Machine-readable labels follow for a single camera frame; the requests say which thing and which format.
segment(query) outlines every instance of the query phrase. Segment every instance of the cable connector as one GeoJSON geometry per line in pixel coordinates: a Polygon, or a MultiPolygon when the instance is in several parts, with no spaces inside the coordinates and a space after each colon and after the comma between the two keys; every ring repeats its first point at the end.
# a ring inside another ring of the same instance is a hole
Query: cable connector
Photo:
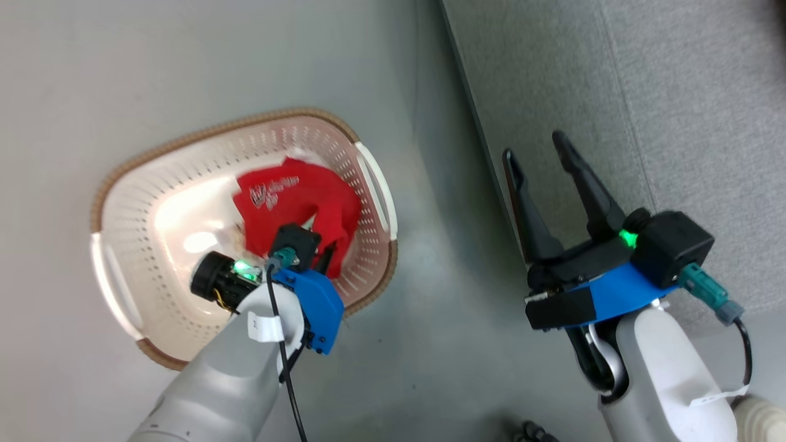
{"type": "Polygon", "coordinates": [[[685,266],[677,280],[680,287],[702,300],[724,326],[730,326],[745,312],[738,303],[729,300],[729,292],[718,284],[696,263],[685,266]]]}
{"type": "Polygon", "coordinates": [[[276,250],[270,255],[270,258],[265,261],[265,268],[267,269],[272,266],[272,274],[276,274],[281,269],[289,266],[296,266],[299,263],[300,260],[295,254],[295,249],[292,247],[284,247],[283,249],[276,250]]]}

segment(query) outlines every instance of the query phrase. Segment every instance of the red cloth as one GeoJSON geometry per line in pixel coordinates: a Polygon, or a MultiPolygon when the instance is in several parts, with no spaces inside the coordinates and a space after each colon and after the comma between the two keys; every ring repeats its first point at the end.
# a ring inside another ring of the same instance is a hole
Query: red cloth
{"type": "Polygon", "coordinates": [[[315,164],[287,158],[277,168],[252,171],[237,177],[241,191],[233,196],[245,221],[246,249],[265,256],[278,228],[304,224],[314,216],[312,231],[322,236],[319,253],[333,242],[328,277],[341,273],[360,219],[360,198],[335,172],[315,164]]]}

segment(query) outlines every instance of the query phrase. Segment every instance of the laundry basket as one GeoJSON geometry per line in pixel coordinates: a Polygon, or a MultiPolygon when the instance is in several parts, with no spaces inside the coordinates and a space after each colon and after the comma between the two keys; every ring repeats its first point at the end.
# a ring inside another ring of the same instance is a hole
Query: laundry basket
{"type": "Polygon", "coordinates": [[[341,276],[332,280],[351,315],[376,299],[396,265],[395,209],[379,165],[341,120],[290,109],[211,127],[150,150],[113,171],[90,227],[98,285],[120,325],[157,363],[181,370],[229,313],[189,291],[194,267],[216,250],[242,257],[235,178],[306,155],[360,198],[361,217],[341,276]]]}

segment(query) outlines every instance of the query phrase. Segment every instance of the gray fabric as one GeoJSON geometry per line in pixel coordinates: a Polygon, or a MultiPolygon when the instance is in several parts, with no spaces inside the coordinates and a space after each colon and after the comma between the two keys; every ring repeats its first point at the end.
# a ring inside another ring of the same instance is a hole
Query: gray fabric
{"type": "MultiPolygon", "coordinates": [[[[786,309],[777,0],[444,3],[501,186],[512,147],[566,245],[586,238],[586,217],[551,146],[557,127],[623,209],[683,210],[714,234],[705,267],[749,315],[786,309]]],[[[684,293],[670,301],[689,332],[715,324],[684,293]]]]}

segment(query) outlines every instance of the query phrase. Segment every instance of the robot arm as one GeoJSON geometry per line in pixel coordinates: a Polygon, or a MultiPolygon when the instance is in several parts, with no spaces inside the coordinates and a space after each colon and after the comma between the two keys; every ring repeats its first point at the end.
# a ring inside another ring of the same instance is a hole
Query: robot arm
{"type": "Polygon", "coordinates": [[[203,258],[192,292],[237,316],[163,391],[130,442],[254,442],[302,347],[330,353],[343,303],[310,260],[298,258],[313,256],[319,239],[286,226],[279,240],[267,272],[217,252],[203,258]],[[274,284],[267,284],[271,274],[274,284]]]}
{"type": "MultiPolygon", "coordinates": [[[[293,291],[276,285],[287,353],[300,346],[303,314],[293,291]]],[[[278,342],[249,337],[249,319],[270,318],[267,287],[248,294],[235,316],[163,391],[130,442],[253,442],[278,398],[278,342]]]]}
{"type": "Polygon", "coordinates": [[[578,189],[591,239],[564,250],[505,151],[517,233],[530,264],[532,328],[566,331],[614,440],[736,440],[725,401],[733,394],[721,393],[685,332],[659,307],[681,286],[744,331],[742,308],[700,268],[714,239],[681,212],[650,216],[640,208],[625,217],[567,136],[554,132],[553,142],[578,189]]]}

